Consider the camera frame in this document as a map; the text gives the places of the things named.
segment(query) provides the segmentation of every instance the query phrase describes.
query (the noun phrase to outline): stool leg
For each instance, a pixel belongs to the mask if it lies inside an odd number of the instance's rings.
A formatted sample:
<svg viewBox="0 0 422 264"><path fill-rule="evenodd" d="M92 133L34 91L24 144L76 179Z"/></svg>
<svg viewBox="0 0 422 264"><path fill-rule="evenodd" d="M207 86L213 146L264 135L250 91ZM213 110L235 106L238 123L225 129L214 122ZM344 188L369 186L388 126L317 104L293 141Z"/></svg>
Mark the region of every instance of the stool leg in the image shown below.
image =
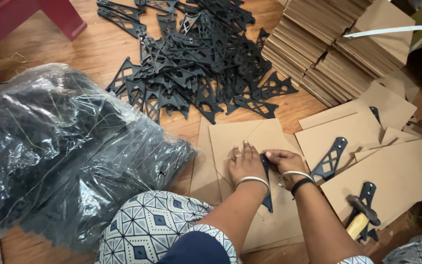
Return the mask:
<svg viewBox="0 0 422 264"><path fill-rule="evenodd" d="M87 27L69 0L36 0L40 10L73 41Z"/></svg>

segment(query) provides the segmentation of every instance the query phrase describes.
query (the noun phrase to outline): red plastic stool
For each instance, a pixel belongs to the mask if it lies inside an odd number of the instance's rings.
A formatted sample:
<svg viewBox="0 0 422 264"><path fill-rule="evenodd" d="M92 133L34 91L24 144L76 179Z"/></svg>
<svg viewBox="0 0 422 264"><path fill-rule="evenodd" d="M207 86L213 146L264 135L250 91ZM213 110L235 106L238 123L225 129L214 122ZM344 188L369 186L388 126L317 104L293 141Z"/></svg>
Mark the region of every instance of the red plastic stool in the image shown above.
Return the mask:
<svg viewBox="0 0 422 264"><path fill-rule="evenodd" d="M71 41L87 27L69 0L3 0L0 3L0 41L38 10Z"/></svg>

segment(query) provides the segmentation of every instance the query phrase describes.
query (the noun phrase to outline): hammer wooden handle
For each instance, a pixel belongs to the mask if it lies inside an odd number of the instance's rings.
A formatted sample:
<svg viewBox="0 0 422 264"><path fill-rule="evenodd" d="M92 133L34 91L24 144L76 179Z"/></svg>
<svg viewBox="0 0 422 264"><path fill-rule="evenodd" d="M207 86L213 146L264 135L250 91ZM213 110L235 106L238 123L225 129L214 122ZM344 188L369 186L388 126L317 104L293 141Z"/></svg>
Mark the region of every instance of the hammer wooden handle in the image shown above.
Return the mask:
<svg viewBox="0 0 422 264"><path fill-rule="evenodd" d="M366 227L366 225L369 223L369 219L366 217L365 214L360 213L356 215L356 217L353 219L351 224L349 224L346 231L351 236L352 239L355 239L359 233Z"/></svg>

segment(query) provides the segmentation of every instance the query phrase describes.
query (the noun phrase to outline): navy blue cloth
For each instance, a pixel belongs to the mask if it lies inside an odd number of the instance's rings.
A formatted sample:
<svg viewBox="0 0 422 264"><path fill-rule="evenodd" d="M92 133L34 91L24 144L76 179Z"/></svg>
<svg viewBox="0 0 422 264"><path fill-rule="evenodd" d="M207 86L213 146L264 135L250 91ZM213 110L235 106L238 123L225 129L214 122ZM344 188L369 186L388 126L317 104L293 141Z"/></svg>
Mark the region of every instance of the navy blue cloth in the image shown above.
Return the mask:
<svg viewBox="0 0 422 264"><path fill-rule="evenodd" d="M157 264L230 264L229 255L214 237L190 231L180 237Z"/></svg>

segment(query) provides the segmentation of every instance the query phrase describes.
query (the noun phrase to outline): hammer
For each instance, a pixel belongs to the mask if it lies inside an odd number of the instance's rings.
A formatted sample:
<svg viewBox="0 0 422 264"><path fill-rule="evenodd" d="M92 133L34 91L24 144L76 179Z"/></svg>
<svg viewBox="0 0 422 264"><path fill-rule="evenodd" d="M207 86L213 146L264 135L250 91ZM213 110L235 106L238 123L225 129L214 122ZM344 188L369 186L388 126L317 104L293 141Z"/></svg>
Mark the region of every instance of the hammer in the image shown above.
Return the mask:
<svg viewBox="0 0 422 264"><path fill-rule="evenodd" d="M377 217L377 213L368 207L364 202L362 202L358 196L350 195L348 197L348 202L360 213L351 221L346 231L348 234L355 239L359 233L366 227L368 223L371 223L374 226L380 225L380 220Z"/></svg>

